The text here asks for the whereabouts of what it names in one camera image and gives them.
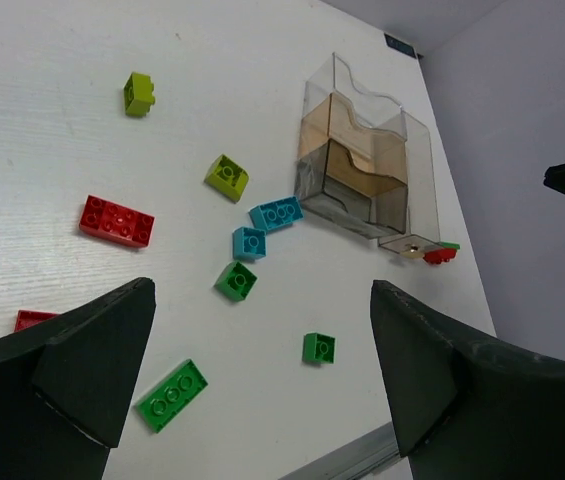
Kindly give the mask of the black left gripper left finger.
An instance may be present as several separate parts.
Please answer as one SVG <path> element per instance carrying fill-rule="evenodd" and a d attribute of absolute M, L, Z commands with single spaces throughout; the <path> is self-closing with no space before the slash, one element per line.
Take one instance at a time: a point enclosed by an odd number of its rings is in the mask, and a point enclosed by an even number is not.
<path fill-rule="evenodd" d="M 151 332 L 155 284 L 136 278 L 0 338 L 0 479 L 100 479 Z"/>

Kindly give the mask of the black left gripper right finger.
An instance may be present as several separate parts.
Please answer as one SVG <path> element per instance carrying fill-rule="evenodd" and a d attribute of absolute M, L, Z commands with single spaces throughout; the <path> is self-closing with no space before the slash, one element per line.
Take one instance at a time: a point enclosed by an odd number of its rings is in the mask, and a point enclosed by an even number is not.
<path fill-rule="evenodd" d="M 565 361 L 374 282 L 370 319 L 401 457 L 417 479 L 565 479 Z"/>

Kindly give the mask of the small red lego brick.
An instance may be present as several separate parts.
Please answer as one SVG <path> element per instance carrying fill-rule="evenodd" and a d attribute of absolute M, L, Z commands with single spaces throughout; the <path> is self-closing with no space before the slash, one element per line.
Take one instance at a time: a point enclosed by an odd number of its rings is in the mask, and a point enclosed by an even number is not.
<path fill-rule="evenodd" d="M 19 310 L 16 316 L 14 331 L 18 332 L 27 329 L 29 327 L 43 323 L 56 316 L 57 316 L 56 313 L 51 313 L 51 312 Z"/>

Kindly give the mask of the green long lego brick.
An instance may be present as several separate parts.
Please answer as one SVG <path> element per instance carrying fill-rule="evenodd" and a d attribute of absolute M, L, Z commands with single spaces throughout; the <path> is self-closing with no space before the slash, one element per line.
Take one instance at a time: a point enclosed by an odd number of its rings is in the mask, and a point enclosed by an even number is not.
<path fill-rule="evenodd" d="M 187 359 L 150 390 L 136 410 L 148 428 L 159 433 L 207 386 L 197 365 Z"/>

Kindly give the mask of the red curved lego piece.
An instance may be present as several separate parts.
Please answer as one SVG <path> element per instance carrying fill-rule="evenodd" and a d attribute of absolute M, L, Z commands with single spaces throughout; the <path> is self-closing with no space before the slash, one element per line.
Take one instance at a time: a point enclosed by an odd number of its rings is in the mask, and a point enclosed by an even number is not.
<path fill-rule="evenodd" d="M 429 265 L 441 265 L 450 262 L 457 255 L 457 250 L 454 248 L 441 248 L 427 252 L 423 260 Z"/>

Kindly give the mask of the red long lego brick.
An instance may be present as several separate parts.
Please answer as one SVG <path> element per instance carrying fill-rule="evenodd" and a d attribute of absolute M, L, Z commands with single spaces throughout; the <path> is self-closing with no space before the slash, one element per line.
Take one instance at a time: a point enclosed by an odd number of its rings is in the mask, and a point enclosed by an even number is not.
<path fill-rule="evenodd" d="M 88 235 L 130 248 L 149 246 L 155 218 L 89 195 L 78 227 Z"/>

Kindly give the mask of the lime sloped lego brick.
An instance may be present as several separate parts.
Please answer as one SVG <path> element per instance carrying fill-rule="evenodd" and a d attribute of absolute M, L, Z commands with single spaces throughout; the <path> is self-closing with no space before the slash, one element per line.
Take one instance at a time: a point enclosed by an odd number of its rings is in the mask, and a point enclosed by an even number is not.
<path fill-rule="evenodd" d="M 246 189 L 249 175 L 230 157 L 221 154 L 209 168 L 204 181 L 229 200 L 237 203 Z"/>

